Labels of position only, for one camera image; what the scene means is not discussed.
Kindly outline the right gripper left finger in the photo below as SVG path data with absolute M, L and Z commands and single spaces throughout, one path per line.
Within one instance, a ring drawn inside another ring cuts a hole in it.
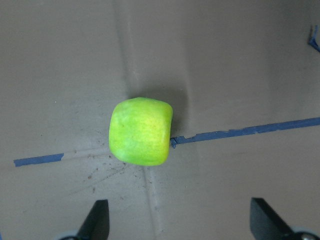
M 76 234 L 77 240 L 107 240 L 110 233 L 109 203 L 97 200 Z

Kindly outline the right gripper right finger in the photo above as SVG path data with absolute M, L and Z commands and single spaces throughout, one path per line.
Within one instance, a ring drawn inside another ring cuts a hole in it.
M 285 240 L 294 234 L 276 211 L 258 197 L 250 200 L 249 226 L 255 240 Z

